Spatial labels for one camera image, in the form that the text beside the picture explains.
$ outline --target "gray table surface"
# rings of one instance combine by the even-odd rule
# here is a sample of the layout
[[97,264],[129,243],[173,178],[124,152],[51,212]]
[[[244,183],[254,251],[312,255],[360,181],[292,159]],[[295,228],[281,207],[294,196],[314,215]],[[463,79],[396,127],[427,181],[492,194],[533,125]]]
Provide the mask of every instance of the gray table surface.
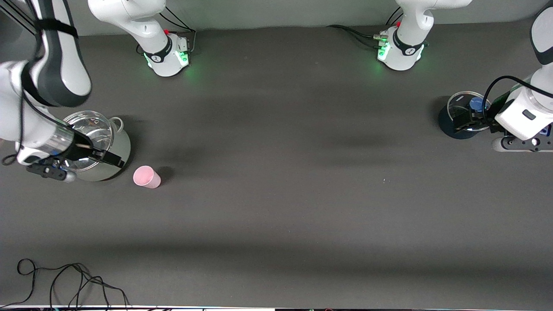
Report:
[[[539,67],[530,26],[437,25],[407,72],[329,28],[200,32],[170,78],[130,36],[82,38],[93,93],[52,111],[122,117],[133,159],[98,183],[2,167],[0,302],[27,295],[15,265],[30,257],[80,261],[133,304],[551,310],[551,154],[436,124],[453,93]],[[160,188],[133,184],[145,164]],[[78,281],[60,278],[61,302]]]

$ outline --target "stainless steel pot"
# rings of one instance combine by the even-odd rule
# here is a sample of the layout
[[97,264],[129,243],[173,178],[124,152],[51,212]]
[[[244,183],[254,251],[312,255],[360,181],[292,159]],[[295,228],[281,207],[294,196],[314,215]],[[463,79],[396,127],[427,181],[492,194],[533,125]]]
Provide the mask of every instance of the stainless steel pot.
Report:
[[[67,116],[65,122],[74,125],[74,129],[90,138],[94,147],[107,150],[127,162],[131,153],[129,135],[123,129],[123,120],[119,117],[106,118],[96,111],[80,111]],[[121,169],[106,163],[84,158],[77,161],[64,161],[64,169],[75,172],[77,177],[89,182],[108,179]]]

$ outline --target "black base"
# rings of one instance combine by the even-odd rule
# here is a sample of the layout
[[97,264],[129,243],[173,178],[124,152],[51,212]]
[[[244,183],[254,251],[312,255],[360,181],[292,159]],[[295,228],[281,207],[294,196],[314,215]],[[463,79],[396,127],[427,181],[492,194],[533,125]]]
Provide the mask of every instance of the black base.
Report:
[[469,132],[469,131],[461,131],[455,133],[455,128],[453,127],[453,121],[449,118],[449,115],[447,114],[447,105],[440,110],[440,113],[438,114],[438,125],[440,126],[440,129],[445,135],[448,135],[451,138],[455,139],[469,139],[474,137],[474,135],[478,134],[478,132]]

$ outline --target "connector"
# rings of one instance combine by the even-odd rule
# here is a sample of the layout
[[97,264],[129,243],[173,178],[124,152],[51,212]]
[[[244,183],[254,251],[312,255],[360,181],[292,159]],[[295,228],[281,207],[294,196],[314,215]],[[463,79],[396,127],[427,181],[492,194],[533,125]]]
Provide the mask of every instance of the connector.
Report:
[[384,34],[375,34],[373,35],[373,39],[382,42],[388,42],[388,36]]

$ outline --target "black strap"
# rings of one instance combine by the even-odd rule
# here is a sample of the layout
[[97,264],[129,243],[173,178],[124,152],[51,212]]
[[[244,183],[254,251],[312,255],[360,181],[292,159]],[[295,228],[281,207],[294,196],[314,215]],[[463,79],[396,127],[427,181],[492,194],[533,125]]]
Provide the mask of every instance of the black strap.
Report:
[[154,63],[162,63],[163,60],[169,53],[173,50],[173,40],[171,38],[167,37],[167,44],[163,48],[163,50],[157,52],[157,53],[148,53],[144,52],[146,56],[151,59]]
[[62,23],[53,18],[38,19],[35,21],[35,26],[39,30],[55,30],[70,34],[75,38],[79,36],[77,35],[77,29],[75,29],[75,27]]
[[405,56],[411,56],[415,54],[415,52],[417,52],[424,44],[424,42],[421,42],[417,45],[409,45],[409,44],[403,43],[398,37],[397,29],[394,31],[394,35],[392,36],[392,39],[394,40],[395,46],[397,46]]
[[33,79],[31,79],[30,63],[26,63],[23,67],[23,70],[21,71],[21,87],[36,101],[43,104],[44,106],[55,107],[55,105],[50,104],[38,94],[38,90],[34,86]]

